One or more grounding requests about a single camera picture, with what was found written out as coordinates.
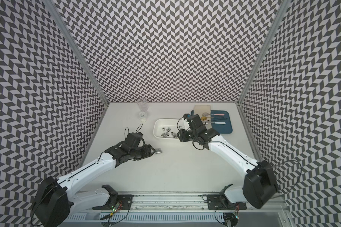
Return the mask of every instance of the wire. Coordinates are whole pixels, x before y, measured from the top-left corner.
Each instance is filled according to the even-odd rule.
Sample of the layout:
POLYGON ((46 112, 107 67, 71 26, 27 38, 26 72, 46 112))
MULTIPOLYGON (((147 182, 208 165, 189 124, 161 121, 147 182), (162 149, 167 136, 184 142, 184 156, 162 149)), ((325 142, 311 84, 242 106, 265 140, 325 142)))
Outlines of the wire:
POLYGON ((221 223, 221 222, 217 219, 217 217, 216 217, 216 211, 217 211, 218 209, 220 209, 220 208, 223 208, 223 207, 218 207, 218 208, 216 208, 215 213, 214 213, 214 216, 215 216, 215 219, 216 219, 216 221, 217 221, 218 223, 220 223, 221 225, 225 225, 225 224, 221 223))
POLYGON ((194 148, 196 148, 196 147, 195 147, 195 142, 194 142, 194 141, 192 141, 192 145, 193 145, 194 148))
POLYGON ((206 202, 207 202, 207 200, 205 200, 205 199, 203 198, 205 195, 206 195, 206 194, 203 194, 203 195, 201 195, 201 197, 202 197, 203 201, 206 201, 206 202))
POLYGON ((126 129, 127 129, 127 133, 128 133, 128 134, 130 133, 129 128, 126 127, 126 128, 125 128, 125 131, 124 131, 124 137, 125 137, 125 139, 126 139, 126 129))
POLYGON ((41 225, 42 225, 42 224, 40 224, 40 225, 34 225, 34 224, 33 224, 33 217, 34 217, 34 214, 35 214, 35 212, 37 211, 39 205, 41 205, 41 203, 43 202, 43 200, 47 197, 47 195, 49 195, 49 193, 50 193, 53 189, 55 189, 56 187, 57 187, 57 185, 55 185, 53 188, 51 188, 51 189, 49 190, 49 192, 47 192, 47 194, 46 194, 45 196, 42 197, 42 199, 41 199, 40 202, 38 203, 37 207, 36 207, 35 210, 33 211, 33 214, 32 214, 32 216, 31 216, 31 225, 32 225, 32 226, 41 226, 41 225))
POLYGON ((128 214, 129 214, 129 211, 130 211, 130 205, 129 205, 129 203, 127 204, 127 208, 128 208, 128 210, 127 210, 126 216, 125 216, 123 219, 121 219, 120 221, 115 222, 115 223, 114 223, 113 225, 111 225, 111 226, 114 226, 114 225, 118 224, 119 222, 121 222, 122 220, 124 220, 125 218, 127 218, 128 214))
POLYGON ((248 162, 250 165, 255 166, 254 164, 250 163, 248 160, 246 160, 241 154, 239 154, 238 152, 236 152, 234 149, 232 149, 229 145, 227 145, 226 143, 223 143, 221 141, 210 141, 210 142, 204 142, 203 145, 205 145, 206 143, 222 143, 223 145, 225 145, 226 147, 230 148, 232 151, 234 151, 235 153, 237 153, 240 157, 242 157, 243 160, 245 160, 246 162, 248 162))
POLYGON ((178 123, 179 123, 179 121, 182 119, 183 117, 181 117, 178 121, 177 121, 177 129, 179 130, 179 128, 178 128, 178 123))
MULTIPOLYGON (((303 167, 302 167, 302 164, 301 164, 299 161, 297 161, 297 160, 286 160, 286 161, 284 161, 284 162, 282 162, 282 163, 280 163, 280 164, 277 164, 277 165, 275 165, 275 166, 272 166, 272 167, 269 168, 269 169, 272 169, 272 168, 278 167, 278 166, 282 166, 282 165, 286 164, 287 162, 295 162, 295 163, 297 163, 297 164, 299 165, 299 167, 300 167, 299 176, 298 176, 296 182, 291 186, 291 187, 294 188, 294 187, 299 183, 299 180, 300 180, 300 178, 301 178, 301 176, 302 176, 302 169, 303 169, 303 167)), ((278 195, 278 196, 272 197, 271 199, 278 198, 278 197, 282 197, 282 196, 283 196, 283 195, 278 195)))
POLYGON ((138 133, 138 132, 141 130, 141 127, 143 127, 143 124, 140 124, 140 125, 137 127, 135 133, 138 133))

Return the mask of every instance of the enclosure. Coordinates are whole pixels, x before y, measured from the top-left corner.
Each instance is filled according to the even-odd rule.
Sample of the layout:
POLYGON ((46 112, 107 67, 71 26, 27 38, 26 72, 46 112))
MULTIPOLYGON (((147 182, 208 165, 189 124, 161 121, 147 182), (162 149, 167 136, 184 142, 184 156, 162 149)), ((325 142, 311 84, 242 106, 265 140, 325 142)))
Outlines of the enclosure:
POLYGON ((277 166, 282 197, 246 203, 239 226, 341 226, 341 0, 0 1, 0 226, 29 225, 43 179, 135 132, 139 98, 143 138, 162 153, 82 188, 134 195, 123 225, 223 220, 202 195, 237 183, 235 167, 153 134, 158 119, 210 105, 228 112, 229 143, 277 166))

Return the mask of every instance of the white table surface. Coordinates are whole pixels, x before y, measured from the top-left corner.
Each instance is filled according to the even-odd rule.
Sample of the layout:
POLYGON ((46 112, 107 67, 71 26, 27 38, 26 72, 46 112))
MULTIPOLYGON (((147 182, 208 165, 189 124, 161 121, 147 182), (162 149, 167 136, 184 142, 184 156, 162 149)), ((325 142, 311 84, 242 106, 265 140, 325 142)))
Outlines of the white table surface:
MULTIPOLYGON (((110 170, 82 190, 95 190, 104 184, 119 192, 219 192, 228 184, 241 184, 241 176, 217 154, 196 150, 191 142, 158 139, 153 135, 155 121, 179 119, 194 105, 211 105, 212 110, 229 112, 233 132, 222 136, 240 151, 254 157, 235 103, 149 103, 148 120, 141 133, 146 144, 163 153, 140 161, 128 161, 110 170)), ((84 165, 107 148, 124 140, 124 129, 135 132, 141 124, 136 103, 111 103, 85 158, 84 165)))

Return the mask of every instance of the black and white patterned wall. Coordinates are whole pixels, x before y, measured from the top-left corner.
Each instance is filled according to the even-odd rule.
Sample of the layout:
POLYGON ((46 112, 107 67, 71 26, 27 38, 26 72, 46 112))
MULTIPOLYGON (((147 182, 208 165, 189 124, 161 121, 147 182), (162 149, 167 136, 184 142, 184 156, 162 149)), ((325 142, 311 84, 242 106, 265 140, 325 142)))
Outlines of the black and white patterned wall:
POLYGON ((341 226, 341 0, 291 2, 243 108, 296 224, 341 226))
POLYGON ((105 108, 39 0, 0 1, 0 223, 74 170, 105 108))
POLYGON ((280 0, 54 0, 111 102, 237 101, 280 0))

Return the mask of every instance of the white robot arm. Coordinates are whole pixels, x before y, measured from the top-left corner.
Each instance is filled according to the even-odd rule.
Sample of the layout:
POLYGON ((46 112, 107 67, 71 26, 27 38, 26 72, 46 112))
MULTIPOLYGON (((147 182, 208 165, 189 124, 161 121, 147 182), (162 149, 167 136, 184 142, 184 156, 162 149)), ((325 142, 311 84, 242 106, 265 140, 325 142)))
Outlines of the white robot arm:
POLYGON ((185 128, 190 130, 179 130, 177 136, 181 142, 196 142, 217 153, 244 179, 243 184, 232 183, 220 192, 224 207, 248 201, 260 209, 278 191, 277 179, 267 161, 259 162, 248 157, 228 143, 216 130, 207 129, 198 115, 185 114, 183 119, 185 128))
POLYGON ((45 227, 56 227, 68 215, 78 211, 104 205, 114 207, 117 203, 117 192, 109 185, 103 185, 95 191, 77 192, 99 175, 128 160, 138 161, 159 152, 160 149, 154 149, 144 143, 140 132, 129 133, 125 141, 108 148, 87 165, 58 179, 44 179, 38 186, 33 202, 33 215, 35 213, 45 227))

